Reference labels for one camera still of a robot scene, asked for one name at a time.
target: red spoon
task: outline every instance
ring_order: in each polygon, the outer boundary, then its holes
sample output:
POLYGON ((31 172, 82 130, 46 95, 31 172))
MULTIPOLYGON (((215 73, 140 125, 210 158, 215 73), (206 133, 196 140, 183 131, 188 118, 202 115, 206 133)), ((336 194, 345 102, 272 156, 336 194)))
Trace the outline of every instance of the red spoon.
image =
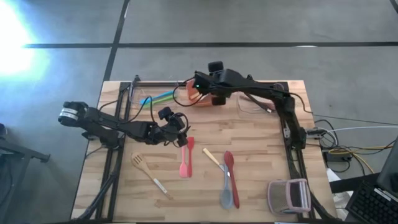
POLYGON ((192 149, 193 149, 193 145, 195 144, 195 140, 193 137, 188 137, 187 140, 188 140, 187 148, 189 150, 188 176, 191 177, 192 176, 192 149))
POLYGON ((233 170, 234 156, 232 156, 231 152, 225 151, 224 162, 225 162, 226 166, 228 166, 228 171, 231 174, 232 194, 234 196, 234 204, 235 204, 236 208, 239 208, 239 196, 238 196, 238 190, 236 189, 234 170, 233 170))

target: wooden table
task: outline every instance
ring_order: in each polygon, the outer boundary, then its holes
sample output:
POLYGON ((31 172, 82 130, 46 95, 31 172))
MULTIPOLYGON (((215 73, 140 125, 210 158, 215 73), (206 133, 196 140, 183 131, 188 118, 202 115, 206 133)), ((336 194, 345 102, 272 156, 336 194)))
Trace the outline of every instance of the wooden table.
MULTIPOLYGON (((118 97, 120 82, 104 82, 99 105, 118 97)), ((309 110, 307 92, 301 80, 288 81, 291 92, 299 94, 309 110)), ((171 88, 139 87, 134 94, 131 116, 137 113, 136 104, 147 95, 158 95, 171 88)), ((186 92, 178 91, 178 98, 186 103, 186 92)), ((178 106, 174 101, 154 105, 154 116, 165 106, 174 112, 183 112, 192 126, 188 132, 194 136, 193 176, 182 179, 178 174, 181 149, 172 144, 148 146, 127 138, 114 209, 114 222, 273 222, 295 220, 295 216, 275 217, 267 205, 267 186, 271 180, 289 179, 280 120, 276 114, 256 110, 257 106, 240 99, 242 93, 234 93, 224 106, 206 108, 178 106), (221 163, 225 150, 234 155, 234 173, 241 203, 240 209, 224 210, 220 205, 223 188, 223 172, 204 153, 207 148, 221 163), (142 171, 131 165, 130 155, 140 152, 148 162, 149 169, 174 197, 168 200, 142 171)), ((115 104, 103 109, 113 114, 115 104)), ((314 127, 311 114, 303 111, 296 100, 300 125, 314 127)), ((142 110, 138 120, 150 120, 149 109, 142 110)), ((88 152, 98 148, 93 141, 88 152)), ((307 146, 303 150, 310 188, 320 203, 336 215, 335 205, 326 176, 325 165, 319 147, 307 146)), ((84 163, 80 177, 72 218, 83 213, 98 193, 103 175, 106 150, 100 150, 84 163)), ((108 211, 109 194, 104 203, 108 211)))

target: slotted spatula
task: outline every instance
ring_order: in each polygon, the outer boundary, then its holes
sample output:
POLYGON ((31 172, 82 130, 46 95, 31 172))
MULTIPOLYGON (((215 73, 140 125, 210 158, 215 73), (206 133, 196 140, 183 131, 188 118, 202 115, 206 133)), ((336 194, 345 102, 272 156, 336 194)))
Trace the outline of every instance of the slotted spatula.
POLYGON ((150 179, 159 187, 160 190, 166 195, 166 197, 170 200, 173 200, 173 197, 167 193, 167 190, 163 187, 163 185, 155 178, 154 174, 148 168, 147 162, 144 159, 144 156, 139 154, 138 152, 131 154, 131 163, 133 166, 138 169, 144 171, 150 179))

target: green object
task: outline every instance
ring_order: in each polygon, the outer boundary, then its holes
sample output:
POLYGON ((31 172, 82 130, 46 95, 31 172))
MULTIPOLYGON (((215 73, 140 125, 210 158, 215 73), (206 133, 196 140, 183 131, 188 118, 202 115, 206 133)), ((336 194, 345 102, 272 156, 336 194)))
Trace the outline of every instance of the green object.
MULTIPOLYGON (((154 105, 154 104, 161 103, 161 102, 164 102, 164 101, 167 101, 167 100, 172 100, 172 99, 173 99, 173 95, 171 95, 171 96, 166 96, 165 98, 152 101, 152 104, 154 105)), ((149 108, 149 107, 150 107, 150 103, 146 103, 146 104, 144 105, 144 108, 149 108)))

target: keyboard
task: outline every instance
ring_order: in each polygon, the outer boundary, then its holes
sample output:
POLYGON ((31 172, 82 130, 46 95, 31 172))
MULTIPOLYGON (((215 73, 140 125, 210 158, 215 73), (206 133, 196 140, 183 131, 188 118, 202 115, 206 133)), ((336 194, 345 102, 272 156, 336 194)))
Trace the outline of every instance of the keyboard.
POLYGON ((398 203, 383 197, 380 190, 366 182, 354 191, 346 209, 365 223, 398 224, 398 203))

